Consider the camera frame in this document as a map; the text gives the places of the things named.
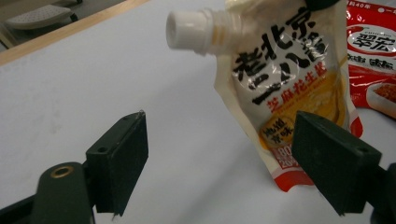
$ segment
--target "cap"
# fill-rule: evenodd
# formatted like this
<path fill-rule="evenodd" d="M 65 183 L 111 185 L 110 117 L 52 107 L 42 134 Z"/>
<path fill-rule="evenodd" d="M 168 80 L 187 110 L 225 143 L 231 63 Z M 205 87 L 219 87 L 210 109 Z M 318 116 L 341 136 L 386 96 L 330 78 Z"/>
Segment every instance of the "cap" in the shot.
<path fill-rule="evenodd" d="M 205 54 L 211 44 L 213 26 L 208 9 L 171 12 L 166 22 L 166 41 L 171 49 L 192 49 Z"/>

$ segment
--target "white table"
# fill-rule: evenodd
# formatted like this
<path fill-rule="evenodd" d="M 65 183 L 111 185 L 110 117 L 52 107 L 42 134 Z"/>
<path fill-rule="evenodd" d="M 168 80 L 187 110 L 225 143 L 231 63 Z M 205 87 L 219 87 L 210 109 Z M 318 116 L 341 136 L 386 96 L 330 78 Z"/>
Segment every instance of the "white table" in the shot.
<path fill-rule="evenodd" d="M 213 89 L 216 62 L 172 51 L 173 9 L 222 0 L 151 0 L 0 67 L 0 207 L 35 193 L 39 176 L 85 151 L 119 118 L 144 109 L 149 158 L 117 223 L 369 223 L 339 217 L 312 187 L 280 191 Z M 396 122 L 360 109 L 362 137 L 396 161 Z M 96 214 L 100 224 L 111 214 Z"/>

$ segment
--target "sesame paste pouch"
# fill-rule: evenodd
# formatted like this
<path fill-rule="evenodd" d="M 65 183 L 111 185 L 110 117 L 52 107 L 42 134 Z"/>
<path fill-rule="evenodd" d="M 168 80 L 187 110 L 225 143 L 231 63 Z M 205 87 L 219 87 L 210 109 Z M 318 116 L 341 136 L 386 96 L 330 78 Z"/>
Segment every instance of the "sesame paste pouch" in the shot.
<path fill-rule="evenodd" d="M 348 90 L 346 3 L 226 0 L 226 8 L 171 12 L 168 45 L 216 56 L 215 89 L 280 189 L 313 185 L 291 155 L 296 112 L 362 133 Z"/>

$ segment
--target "red snack package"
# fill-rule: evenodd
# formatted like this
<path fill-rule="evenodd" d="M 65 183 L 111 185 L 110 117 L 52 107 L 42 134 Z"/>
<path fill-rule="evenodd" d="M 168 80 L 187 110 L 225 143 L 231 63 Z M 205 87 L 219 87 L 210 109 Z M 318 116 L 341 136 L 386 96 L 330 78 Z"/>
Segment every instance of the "red snack package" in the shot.
<path fill-rule="evenodd" d="M 396 8 L 347 1 L 346 18 L 351 99 L 396 118 Z"/>

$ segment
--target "food package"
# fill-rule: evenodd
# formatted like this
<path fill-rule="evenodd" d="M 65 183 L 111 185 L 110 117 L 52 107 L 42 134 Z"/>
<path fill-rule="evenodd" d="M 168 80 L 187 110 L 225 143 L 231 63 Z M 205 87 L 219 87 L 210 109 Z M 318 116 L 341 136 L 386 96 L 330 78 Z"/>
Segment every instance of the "food package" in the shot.
<path fill-rule="evenodd" d="M 396 8 L 346 3 L 352 101 L 396 118 Z"/>
<path fill-rule="evenodd" d="M 348 90 L 346 3 L 225 3 L 224 11 L 171 12 L 168 46 L 215 55 L 215 89 L 279 188 L 313 185 L 291 155 L 297 111 L 321 115 L 356 136 L 362 133 Z"/>

